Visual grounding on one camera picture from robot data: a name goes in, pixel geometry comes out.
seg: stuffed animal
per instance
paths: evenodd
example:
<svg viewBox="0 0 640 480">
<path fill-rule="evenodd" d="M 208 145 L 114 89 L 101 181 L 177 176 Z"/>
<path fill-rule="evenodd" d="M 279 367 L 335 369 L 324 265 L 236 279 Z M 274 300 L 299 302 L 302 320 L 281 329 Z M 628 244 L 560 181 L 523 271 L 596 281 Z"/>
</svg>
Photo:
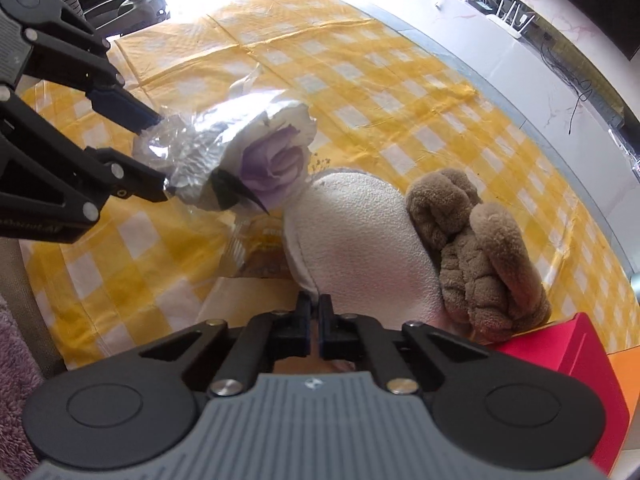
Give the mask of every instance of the stuffed animal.
<svg viewBox="0 0 640 480">
<path fill-rule="evenodd" d="M 516 221 L 503 206 L 483 204 L 463 171 L 416 180 L 406 207 L 425 247 L 440 252 L 444 305 L 456 323 L 497 342 L 548 321 L 551 308 Z"/>
<path fill-rule="evenodd" d="M 404 197 L 372 174 L 315 174 L 284 208 L 284 246 L 294 279 L 315 299 L 331 294 L 338 314 L 455 329 Z"/>
</svg>

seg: brown plush ear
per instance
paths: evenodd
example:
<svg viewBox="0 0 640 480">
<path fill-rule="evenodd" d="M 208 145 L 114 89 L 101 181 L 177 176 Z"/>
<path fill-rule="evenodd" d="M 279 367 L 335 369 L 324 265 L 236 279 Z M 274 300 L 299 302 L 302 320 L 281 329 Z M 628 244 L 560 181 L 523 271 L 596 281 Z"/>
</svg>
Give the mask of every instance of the brown plush ear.
<svg viewBox="0 0 640 480">
<path fill-rule="evenodd" d="M 441 173 L 428 173 L 409 187 L 406 208 L 416 231 L 428 247 L 441 250 L 449 235 L 468 224 L 472 204 L 468 195 Z"/>
<path fill-rule="evenodd" d="M 482 203 L 482 200 L 478 196 L 478 190 L 474 186 L 466 173 L 462 170 L 456 170 L 455 168 L 444 168 L 440 170 L 440 173 L 446 176 L 454 185 L 458 186 L 469 197 L 471 206 L 475 206 Z"/>
<path fill-rule="evenodd" d="M 469 324 L 468 304 L 465 299 L 465 279 L 455 244 L 449 243 L 442 250 L 440 286 L 444 308 L 450 318 L 459 324 Z"/>
<path fill-rule="evenodd" d="M 495 272 L 471 227 L 467 226 L 458 234 L 453 245 L 465 283 L 465 300 L 471 325 L 478 335 L 489 341 L 511 338 L 513 321 L 508 314 L 507 287 Z"/>
<path fill-rule="evenodd" d="M 513 297 L 508 316 L 517 325 L 514 328 L 522 332 L 546 322 L 550 305 L 513 216 L 500 204 L 480 204 L 469 221 L 478 244 Z"/>
</svg>

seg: metal screw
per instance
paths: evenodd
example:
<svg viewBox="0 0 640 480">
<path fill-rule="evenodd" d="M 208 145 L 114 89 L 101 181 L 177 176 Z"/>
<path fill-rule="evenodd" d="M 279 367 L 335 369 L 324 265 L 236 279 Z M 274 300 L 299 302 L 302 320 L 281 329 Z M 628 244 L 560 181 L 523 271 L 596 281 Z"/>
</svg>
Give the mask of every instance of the metal screw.
<svg viewBox="0 0 640 480">
<path fill-rule="evenodd" d="M 386 389 L 394 395 L 410 395 L 418 391 L 418 383 L 413 379 L 391 379 Z"/>
<path fill-rule="evenodd" d="M 111 165 L 111 173 L 113 173 L 115 178 L 124 178 L 124 170 L 119 164 L 113 163 Z"/>
<path fill-rule="evenodd" d="M 220 379 L 212 383 L 211 391 L 219 397 L 233 397 L 242 392 L 242 383 L 235 379 Z"/>
<path fill-rule="evenodd" d="M 98 208 L 91 202 L 85 202 L 82 206 L 82 212 L 89 222 L 95 222 L 100 217 Z"/>
<path fill-rule="evenodd" d="M 24 37 L 27 38 L 27 40 L 29 41 L 37 41 L 38 33 L 32 28 L 28 28 L 27 30 L 24 31 Z"/>
</svg>

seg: snack package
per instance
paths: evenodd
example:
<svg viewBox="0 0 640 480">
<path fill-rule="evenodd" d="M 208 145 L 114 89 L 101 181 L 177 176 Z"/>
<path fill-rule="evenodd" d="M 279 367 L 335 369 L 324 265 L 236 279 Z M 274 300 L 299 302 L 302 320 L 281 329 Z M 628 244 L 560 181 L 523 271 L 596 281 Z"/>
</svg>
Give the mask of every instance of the snack package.
<svg viewBox="0 0 640 480">
<path fill-rule="evenodd" d="M 260 72 L 258 65 L 210 110 L 166 110 L 134 140 L 134 158 L 166 174 L 170 196 L 206 211 L 253 216 L 279 208 L 304 184 L 316 121 L 284 90 L 252 92 Z"/>
<path fill-rule="evenodd" d="M 218 275 L 292 280 L 282 243 L 282 219 L 260 215 L 237 220 L 220 259 Z"/>
</svg>

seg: logo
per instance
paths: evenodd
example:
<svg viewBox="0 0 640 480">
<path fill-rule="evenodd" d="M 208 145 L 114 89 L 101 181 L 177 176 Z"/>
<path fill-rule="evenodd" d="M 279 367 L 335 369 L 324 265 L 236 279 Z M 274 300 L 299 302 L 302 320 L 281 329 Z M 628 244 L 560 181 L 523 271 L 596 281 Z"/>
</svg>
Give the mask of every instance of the logo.
<svg viewBox="0 0 640 480">
<path fill-rule="evenodd" d="M 322 386 L 324 385 L 324 381 L 321 381 L 317 377 L 311 377 L 307 379 L 304 384 L 310 390 L 316 391 L 322 388 Z"/>
<path fill-rule="evenodd" d="M 0 218 L 0 225 L 9 228 L 24 229 L 26 231 L 37 231 L 40 233 L 49 234 L 56 234 L 62 231 L 62 226 L 60 225 L 32 223 L 29 221 L 23 222 L 21 220 L 13 220 L 12 218 Z"/>
</svg>

